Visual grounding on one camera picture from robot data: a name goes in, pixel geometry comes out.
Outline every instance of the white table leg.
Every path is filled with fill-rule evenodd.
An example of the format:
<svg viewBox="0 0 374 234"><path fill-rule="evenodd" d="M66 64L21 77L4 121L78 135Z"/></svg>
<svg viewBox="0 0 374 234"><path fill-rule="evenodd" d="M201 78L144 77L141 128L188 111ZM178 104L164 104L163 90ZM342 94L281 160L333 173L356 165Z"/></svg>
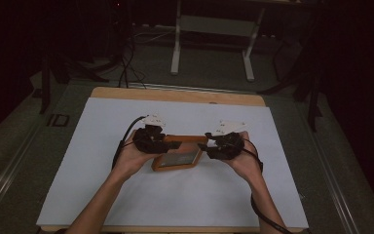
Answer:
<svg viewBox="0 0 374 234"><path fill-rule="evenodd" d="M251 54L251 51L253 50L253 45L254 45L254 42L256 41L257 33L259 31L260 23L263 19L265 10L266 10L265 8L262 8L260 10L259 17L257 19L257 22L254 23L253 31L251 32L251 35L250 35L250 43L247 47L247 50L243 51L243 63L244 63L245 76L247 78L247 81L249 82L254 81L253 69L251 68L250 54Z"/></svg>
<svg viewBox="0 0 374 234"><path fill-rule="evenodd" d="M180 62L180 18L181 18L181 0L177 0L177 18L175 19L175 45L172 53L171 75L178 74L178 65Z"/></svg>

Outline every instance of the person's right hand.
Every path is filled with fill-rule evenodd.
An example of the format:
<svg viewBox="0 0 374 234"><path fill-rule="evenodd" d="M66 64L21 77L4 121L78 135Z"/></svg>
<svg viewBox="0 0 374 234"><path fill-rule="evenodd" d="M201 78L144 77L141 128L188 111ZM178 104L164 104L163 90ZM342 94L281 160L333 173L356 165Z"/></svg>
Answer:
<svg viewBox="0 0 374 234"><path fill-rule="evenodd" d="M243 138L244 141L244 149L252 152L254 155L257 155L257 150L254 146L248 141L248 132L241 132L239 135ZM234 159L231 160L222 160L226 164L235 170L235 172L244 178L247 182L249 182L250 178L254 178L255 176L262 176L262 172L260 170L260 166L257 160L254 158L253 155L242 151L242 153L236 156Z"/></svg>

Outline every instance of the floor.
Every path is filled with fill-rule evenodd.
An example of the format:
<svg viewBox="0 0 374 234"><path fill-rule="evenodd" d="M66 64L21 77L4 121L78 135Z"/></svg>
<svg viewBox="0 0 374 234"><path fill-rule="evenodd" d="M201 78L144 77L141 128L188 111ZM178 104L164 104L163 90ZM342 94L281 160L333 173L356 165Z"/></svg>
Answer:
<svg viewBox="0 0 374 234"><path fill-rule="evenodd" d="M132 57L129 86L140 89L255 95L280 82L277 72L281 77L298 51L297 48L282 51L276 72L273 55L281 43L274 38L260 38L251 56L257 77L255 82L249 83L245 80L241 40L222 38L234 42L226 46L210 36L185 34L179 73L173 76L169 73L173 34L167 28L139 30L135 50L133 54L127 50L125 58ZM106 84L71 71L72 79L67 85L52 80L52 102L44 115L38 114L41 100L28 97L0 125L0 234L46 233L35 225L36 218L86 100L94 87L118 86L122 71L123 67L119 66L99 73L110 80ZM37 88L40 77L40 73L31 77ZM308 100L294 101L294 89L288 87L264 99L274 115L310 223L309 231L314 234L374 233L374 196L326 103L326 96L319 96L320 116L316 118L317 132L314 133L306 121ZM68 124L65 127L52 125L52 114L68 115Z"/></svg>

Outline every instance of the dark background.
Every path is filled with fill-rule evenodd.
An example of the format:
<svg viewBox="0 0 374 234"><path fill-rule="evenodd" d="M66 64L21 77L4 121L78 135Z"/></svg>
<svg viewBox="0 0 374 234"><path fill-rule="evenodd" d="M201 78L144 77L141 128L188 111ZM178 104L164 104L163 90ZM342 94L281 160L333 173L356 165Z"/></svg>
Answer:
<svg viewBox="0 0 374 234"><path fill-rule="evenodd" d="M106 35L126 39L123 15L111 18L107 1L80 2L80 11L75 1L0 3L0 122L32 92L28 79L41 69L43 38L74 59L117 53L119 48L105 46ZM324 69L320 90L374 191L374 1L328 3L330 11L312 38ZM174 9L172 0L134 1L132 16L136 23L173 24ZM118 27L110 29L111 22L119 22ZM264 21L263 30L280 34L274 25L278 24Z"/></svg>

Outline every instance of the table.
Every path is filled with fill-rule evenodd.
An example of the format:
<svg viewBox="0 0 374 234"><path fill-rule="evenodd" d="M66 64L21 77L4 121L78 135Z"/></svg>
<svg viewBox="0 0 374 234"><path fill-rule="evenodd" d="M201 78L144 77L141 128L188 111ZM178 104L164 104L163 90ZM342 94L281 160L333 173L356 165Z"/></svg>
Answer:
<svg viewBox="0 0 374 234"><path fill-rule="evenodd" d="M309 11L318 10L319 4L309 3L312 1L290 1L290 0L242 0L258 4L261 8L256 21L235 20L235 19L215 19L196 16L186 16L181 12L181 0L177 0L177 12L175 21L175 44L172 54L171 69L172 75L178 74L181 46L180 33L182 30L204 33L215 33L224 35L243 36L249 38L248 46L243 50L243 64L246 79L249 82L255 81L253 69L251 66L250 55L256 41L260 24L264 17L267 7L290 7L296 9L308 9Z"/></svg>
<svg viewBox="0 0 374 234"><path fill-rule="evenodd" d="M182 108L168 111L176 106ZM73 221L108 175L111 156L114 155L119 137L124 134L121 132L127 129L129 118L132 118L129 113L143 112L148 108L166 113L163 117L168 122L164 129L167 134L180 134L177 132L180 131L185 135L196 135L198 131L209 129L209 122L212 122L215 116L221 115L220 113L228 118L246 118L246 123L251 127L250 137L258 143L259 154L267 154L266 150L272 152L271 157L261 157L262 161L265 161L264 177L278 209L283 212L284 221L291 223L292 231L301 231L308 227L270 110L265 107L262 97L96 88L87 102L38 218L37 224L43 230L55 231ZM193 113L188 116L191 113L189 110L196 109L200 109L201 123L181 126L197 115ZM256 111L257 114L253 116L245 113L246 111ZM120 121L108 121L108 116ZM252 123L253 118L259 121ZM255 136L253 129L266 135ZM114 204L105 221L103 231L259 230L257 216L249 204L248 185L224 163L210 160L203 155L193 169L165 173L153 173L147 164L131 177L131 182L124 185L118 202Z"/></svg>

